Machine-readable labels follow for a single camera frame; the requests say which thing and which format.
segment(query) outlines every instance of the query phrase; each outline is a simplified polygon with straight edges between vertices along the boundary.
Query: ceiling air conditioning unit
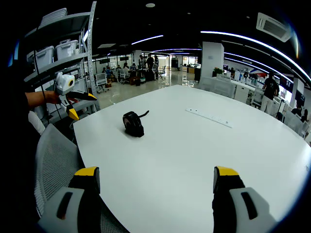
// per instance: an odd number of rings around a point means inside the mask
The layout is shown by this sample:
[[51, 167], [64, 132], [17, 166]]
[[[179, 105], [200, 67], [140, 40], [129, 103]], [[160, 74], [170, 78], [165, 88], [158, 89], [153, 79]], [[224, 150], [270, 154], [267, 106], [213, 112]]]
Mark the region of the ceiling air conditioning unit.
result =
[[288, 41], [292, 34], [290, 26], [285, 26], [279, 21], [258, 12], [256, 29], [268, 33], [282, 42]]

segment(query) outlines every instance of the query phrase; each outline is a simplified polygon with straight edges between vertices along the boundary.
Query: human hand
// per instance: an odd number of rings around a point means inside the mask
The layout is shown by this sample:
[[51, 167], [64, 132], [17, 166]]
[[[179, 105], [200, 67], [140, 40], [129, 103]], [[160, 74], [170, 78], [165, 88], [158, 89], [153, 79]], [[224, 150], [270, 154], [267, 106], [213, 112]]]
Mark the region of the human hand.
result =
[[60, 103], [60, 99], [58, 98], [59, 94], [55, 91], [45, 91], [44, 94], [46, 96], [47, 103]]

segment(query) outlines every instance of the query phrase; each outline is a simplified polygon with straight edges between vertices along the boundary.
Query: black tape measure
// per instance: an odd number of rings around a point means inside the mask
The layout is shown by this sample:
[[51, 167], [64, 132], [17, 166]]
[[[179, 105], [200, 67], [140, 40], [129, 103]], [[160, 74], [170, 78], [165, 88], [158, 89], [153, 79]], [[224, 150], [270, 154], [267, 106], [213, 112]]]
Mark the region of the black tape measure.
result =
[[134, 137], [142, 137], [144, 136], [144, 127], [141, 124], [140, 118], [144, 117], [149, 113], [149, 110], [143, 114], [138, 116], [133, 111], [128, 112], [123, 115], [123, 123], [125, 126], [125, 132], [134, 136]]

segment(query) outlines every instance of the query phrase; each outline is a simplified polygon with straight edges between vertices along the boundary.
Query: black bag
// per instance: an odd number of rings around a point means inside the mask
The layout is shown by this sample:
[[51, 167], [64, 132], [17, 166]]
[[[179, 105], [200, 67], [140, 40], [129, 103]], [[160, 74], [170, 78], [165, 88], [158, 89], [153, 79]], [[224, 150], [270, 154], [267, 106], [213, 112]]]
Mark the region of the black bag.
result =
[[140, 86], [140, 79], [135, 79], [135, 85]]

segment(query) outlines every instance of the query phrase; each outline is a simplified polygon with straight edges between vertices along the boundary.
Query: white table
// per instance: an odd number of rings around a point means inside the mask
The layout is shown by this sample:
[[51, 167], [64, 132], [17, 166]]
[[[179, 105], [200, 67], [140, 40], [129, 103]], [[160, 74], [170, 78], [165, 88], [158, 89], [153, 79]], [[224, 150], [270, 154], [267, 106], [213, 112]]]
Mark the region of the white table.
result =
[[[186, 108], [226, 119], [233, 128]], [[123, 114], [147, 110], [145, 135], [125, 134]], [[85, 165], [100, 168], [102, 199], [131, 233], [212, 232], [217, 165], [238, 171], [280, 221], [299, 195], [311, 159], [307, 143], [268, 114], [179, 85], [102, 109], [74, 123], [74, 130]]]

